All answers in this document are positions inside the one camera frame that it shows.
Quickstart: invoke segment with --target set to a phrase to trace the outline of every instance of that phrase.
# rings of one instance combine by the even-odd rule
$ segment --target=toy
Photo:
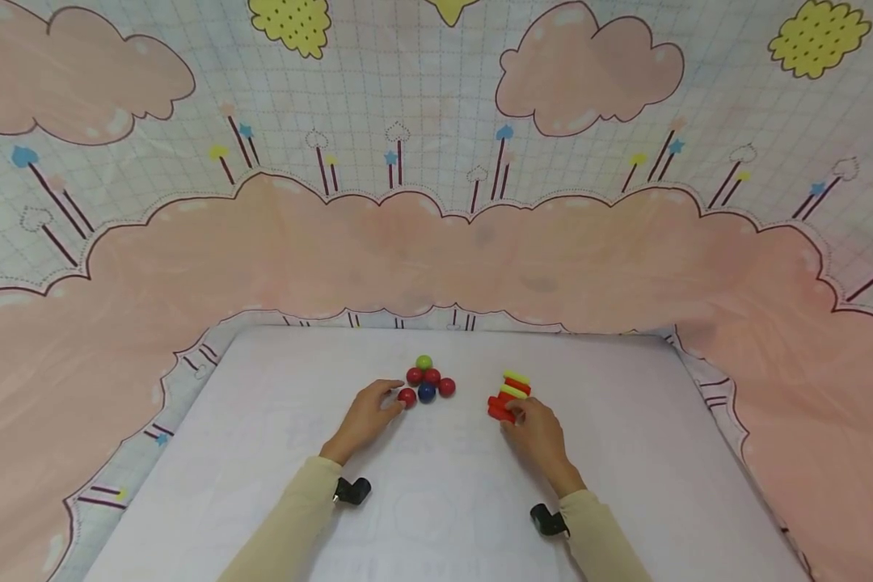
[[[447,399],[455,394],[456,382],[454,382],[452,378],[443,378],[439,381],[439,384],[436,385],[436,390],[443,398]]]
[[[510,369],[506,369],[504,374],[502,374],[505,378],[514,380],[515,382],[521,382],[523,385],[530,385],[530,379],[527,376],[522,376],[519,373],[511,372]]]
[[[398,392],[398,400],[404,403],[404,408],[413,408],[414,404],[417,404],[417,393],[414,392],[413,388],[401,388],[401,391]]]
[[[530,396],[530,379],[510,369],[504,371],[504,384],[498,389],[498,396],[489,397],[489,416],[509,423],[517,420],[514,413],[504,408],[511,400],[527,399]]]
[[[407,371],[407,384],[417,386],[424,380],[424,371],[420,368],[411,368]]]
[[[441,379],[441,375],[439,374],[439,369],[431,368],[431,369],[427,369],[426,372],[424,372],[424,381],[425,382],[430,382],[430,384],[436,386],[437,384],[439,384],[439,379]]]
[[[504,403],[496,396],[489,397],[489,416],[496,420],[506,420],[511,424],[517,420],[514,412],[504,408]]]
[[[420,403],[422,404],[430,404],[434,402],[434,398],[436,397],[437,387],[430,384],[430,382],[424,382],[424,384],[417,388],[417,398],[420,399]]]
[[[434,361],[430,359],[430,356],[424,354],[423,356],[417,356],[417,367],[426,372],[427,369],[432,368],[434,365]]]

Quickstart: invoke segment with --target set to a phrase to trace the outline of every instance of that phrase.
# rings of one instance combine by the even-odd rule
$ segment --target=cloth
[[[308,458],[217,582],[299,580],[304,559],[332,517],[341,471],[331,460]],[[586,580],[651,582],[621,526],[593,492],[565,496],[559,509],[569,527],[570,552]]]
[[[304,559],[330,523],[341,472],[330,459],[308,458],[217,582],[299,580]]]
[[[589,582],[651,582],[621,526],[588,489],[559,501],[569,528],[569,550]]]

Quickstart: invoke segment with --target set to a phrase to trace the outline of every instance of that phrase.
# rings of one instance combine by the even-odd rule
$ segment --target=blue ball
[[[417,388],[417,398],[423,404],[430,404],[434,402],[434,398],[437,397],[437,387],[430,384],[430,382],[423,382]]]

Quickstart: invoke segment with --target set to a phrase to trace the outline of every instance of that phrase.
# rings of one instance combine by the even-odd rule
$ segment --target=cartoon backdrop
[[[266,323],[661,333],[873,580],[873,0],[0,0],[0,582]]]

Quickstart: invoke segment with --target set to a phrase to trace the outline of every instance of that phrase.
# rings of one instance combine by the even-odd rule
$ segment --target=white table
[[[504,369],[557,411],[653,580],[807,580],[658,339],[264,327],[224,355],[87,582],[216,580],[359,388],[422,353],[456,396],[418,403],[346,467],[373,494],[340,504],[306,580],[581,580],[530,523],[546,486],[486,415]]]

